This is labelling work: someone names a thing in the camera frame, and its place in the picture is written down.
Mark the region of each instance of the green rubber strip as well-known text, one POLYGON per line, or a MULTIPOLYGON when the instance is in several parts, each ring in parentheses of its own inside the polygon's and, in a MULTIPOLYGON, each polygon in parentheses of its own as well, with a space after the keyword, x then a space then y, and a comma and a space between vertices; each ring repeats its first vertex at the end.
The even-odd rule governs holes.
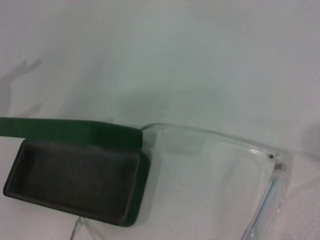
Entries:
POLYGON ((142 148, 140 129, 86 120, 0 117, 0 136, 69 144, 142 148))

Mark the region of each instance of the white surface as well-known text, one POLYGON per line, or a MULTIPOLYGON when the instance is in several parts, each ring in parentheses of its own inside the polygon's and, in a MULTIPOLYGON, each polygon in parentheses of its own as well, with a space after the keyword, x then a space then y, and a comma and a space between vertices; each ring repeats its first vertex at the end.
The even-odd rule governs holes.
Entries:
MULTIPOLYGON (((271 239, 318 240, 319 11, 316 0, 4 0, 0 116, 168 122, 284 148, 294 166, 271 239)), ((1 139, 1 179, 18 145, 1 139)), ((69 234, 74 216, 18 220, 5 201, 6 239, 25 224, 25 239, 69 234)))

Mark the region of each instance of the clear plastic lens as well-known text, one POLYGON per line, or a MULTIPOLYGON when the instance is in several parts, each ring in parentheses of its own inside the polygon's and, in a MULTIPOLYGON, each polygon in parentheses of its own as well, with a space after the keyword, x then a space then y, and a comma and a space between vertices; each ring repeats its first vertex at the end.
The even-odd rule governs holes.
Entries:
POLYGON ((88 239, 265 239, 286 190, 286 153, 197 128, 142 130, 152 163, 138 219, 128 228, 85 219, 88 239))

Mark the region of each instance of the white background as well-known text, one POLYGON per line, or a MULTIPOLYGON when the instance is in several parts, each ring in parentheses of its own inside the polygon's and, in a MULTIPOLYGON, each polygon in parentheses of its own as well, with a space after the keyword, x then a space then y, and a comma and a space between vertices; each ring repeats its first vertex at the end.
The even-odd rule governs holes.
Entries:
MULTIPOLYGON (((293 172, 271 239, 318 240, 319 11, 316 0, 3 0, 0 116, 166 122, 283 148, 293 172)), ((19 142, 0 138, 1 184, 19 142)), ((75 216, 46 209, 43 221, 26 204, 0 197, 1 238, 68 238, 75 216)))

